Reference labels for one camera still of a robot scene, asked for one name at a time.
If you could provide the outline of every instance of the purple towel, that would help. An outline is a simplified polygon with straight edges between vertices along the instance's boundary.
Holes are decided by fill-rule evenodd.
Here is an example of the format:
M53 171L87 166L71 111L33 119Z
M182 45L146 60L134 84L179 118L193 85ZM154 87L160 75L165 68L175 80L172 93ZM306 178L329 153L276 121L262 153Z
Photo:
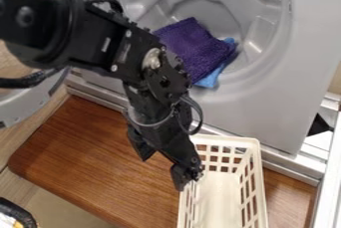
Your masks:
M226 44L215 39L193 17L163 27L155 31L155 34L182 58L193 84L226 61L236 47L235 44Z

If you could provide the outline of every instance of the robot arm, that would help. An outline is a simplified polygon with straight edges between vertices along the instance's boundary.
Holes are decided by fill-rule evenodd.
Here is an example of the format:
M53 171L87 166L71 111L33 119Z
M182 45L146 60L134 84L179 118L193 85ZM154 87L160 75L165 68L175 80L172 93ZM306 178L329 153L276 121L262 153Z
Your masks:
M201 163L189 135L200 125L188 129L191 108L201 118L202 111L188 96L190 77L180 60L170 64L159 38L125 17L116 0L0 0L0 29L0 39L29 67L53 74L73 66L122 80L131 105L128 136L140 158L159 151L172 161L178 190L199 179ZM11 86L0 81L0 88Z

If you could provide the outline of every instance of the washing machine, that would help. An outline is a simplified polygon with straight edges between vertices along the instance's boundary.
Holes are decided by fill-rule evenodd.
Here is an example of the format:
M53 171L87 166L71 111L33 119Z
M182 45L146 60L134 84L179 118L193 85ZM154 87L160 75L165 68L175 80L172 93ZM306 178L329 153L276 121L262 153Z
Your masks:
M156 30L195 17L214 37L234 38L239 55L218 86L190 90L204 123L291 154L299 151L341 58L340 0L119 1L141 27ZM69 85L83 96L110 107L125 105L119 81L76 74L83 82Z

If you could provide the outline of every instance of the white laundry basket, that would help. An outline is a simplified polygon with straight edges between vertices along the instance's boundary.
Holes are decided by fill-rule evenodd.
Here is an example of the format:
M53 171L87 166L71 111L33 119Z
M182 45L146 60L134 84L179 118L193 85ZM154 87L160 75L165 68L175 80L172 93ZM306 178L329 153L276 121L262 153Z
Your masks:
M180 194L177 228L268 228L259 141L215 135L191 139L204 176Z

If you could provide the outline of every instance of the wooden shelf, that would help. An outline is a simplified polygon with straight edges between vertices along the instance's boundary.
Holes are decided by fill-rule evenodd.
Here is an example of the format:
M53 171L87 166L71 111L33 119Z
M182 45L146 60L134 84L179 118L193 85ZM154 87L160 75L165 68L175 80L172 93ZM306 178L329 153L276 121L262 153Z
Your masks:
M170 162L156 154L142 163L126 130L121 114L71 97L12 155L9 167L120 227L176 227ZM305 227L315 188L264 172L270 227Z

